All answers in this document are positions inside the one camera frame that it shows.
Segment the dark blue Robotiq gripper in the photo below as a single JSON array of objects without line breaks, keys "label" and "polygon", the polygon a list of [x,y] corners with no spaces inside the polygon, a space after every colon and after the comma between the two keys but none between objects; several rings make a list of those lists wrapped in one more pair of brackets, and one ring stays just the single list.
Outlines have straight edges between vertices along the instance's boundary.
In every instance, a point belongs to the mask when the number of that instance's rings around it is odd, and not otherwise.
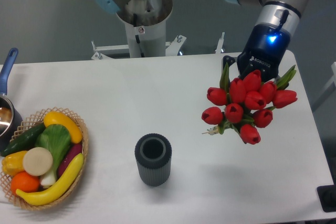
[{"label": "dark blue Robotiq gripper", "polygon": [[[274,27],[256,25],[242,53],[237,57],[239,78],[244,79],[255,70],[261,72],[261,80],[267,82],[278,75],[279,65],[290,43],[290,35]],[[225,55],[222,58],[222,75],[229,74],[229,68],[236,58]]]}]

